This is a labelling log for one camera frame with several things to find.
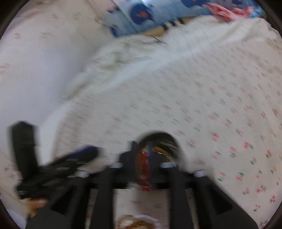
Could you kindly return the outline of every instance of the white blanket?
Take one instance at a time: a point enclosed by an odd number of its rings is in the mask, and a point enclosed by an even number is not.
[[[128,141],[166,131],[182,148],[182,169],[207,169],[263,227],[282,199],[279,35],[263,19],[207,16],[154,40],[123,38],[90,60],[69,87],[71,96],[88,84],[60,125],[54,155],[92,144],[115,161]],[[123,209],[135,204],[121,198]]]

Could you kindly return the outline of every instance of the bedsheet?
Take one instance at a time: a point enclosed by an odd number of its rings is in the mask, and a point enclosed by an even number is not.
[[[40,125],[84,60],[113,39],[96,16],[85,0],[30,0],[0,40],[0,195],[13,218],[27,210],[15,192],[20,175],[7,127],[18,120]]]
[[[206,169],[262,228],[282,200],[282,41],[263,19],[228,26],[214,20],[173,29],[149,60],[116,66],[116,50],[95,55],[80,75],[87,88],[59,126],[54,156],[84,144],[104,147],[92,165],[98,170],[128,141],[166,131],[182,148],[181,168]],[[104,75],[97,74],[106,69],[99,68],[103,52],[112,61]],[[116,212],[144,213],[142,200],[122,192]],[[151,214],[165,208],[161,203],[150,205]],[[159,220],[168,226],[167,218]]]

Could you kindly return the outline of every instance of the pink flower pattern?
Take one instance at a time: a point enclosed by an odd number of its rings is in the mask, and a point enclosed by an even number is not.
[[[282,61],[277,54],[267,64],[261,51],[266,47],[247,45],[223,46],[140,74],[112,90],[81,94],[58,128],[54,155],[93,144],[104,147],[112,162],[128,141],[151,131],[168,132],[180,144],[184,169],[198,160],[211,166],[215,182],[263,227],[282,199],[273,188],[280,186],[282,173],[282,80],[269,77]],[[243,52],[251,57],[244,55],[239,64]],[[256,69],[260,61],[265,71]]]

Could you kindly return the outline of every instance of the pillow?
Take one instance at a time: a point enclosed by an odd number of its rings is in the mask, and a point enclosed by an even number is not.
[[[206,2],[231,9],[257,5],[253,0],[129,0],[116,3],[103,20],[115,37],[136,34],[182,17],[211,14]]]

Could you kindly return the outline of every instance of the black frame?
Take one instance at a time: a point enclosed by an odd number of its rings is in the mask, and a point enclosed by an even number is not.
[[[67,179],[60,190],[52,193],[47,205],[30,219],[26,229],[84,229],[91,188],[98,189],[98,193],[89,228],[113,229],[113,189],[128,188],[139,177],[135,162],[139,154],[137,149],[141,145],[133,141],[130,151],[120,154],[118,163],[99,173],[77,171],[74,174],[76,177]],[[169,189],[170,192],[170,229],[194,228],[185,192],[189,188],[193,189],[195,195],[200,228],[258,229],[256,222],[204,171],[193,174],[181,172],[174,163],[163,163],[165,161],[165,155],[150,152],[150,183],[156,189]]]
[[[0,2],[0,39],[10,22],[19,12],[19,10],[29,0],[1,0]],[[256,0],[267,15],[267,21],[276,29],[282,36],[282,20],[271,7],[271,0]],[[0,200],[0,227],[5,229],[19,229],[18,225],[13,221],[5,206]],[[273,217],[264,227],[265,229],[280,229],[282,228],[282,203],[279,205]]]

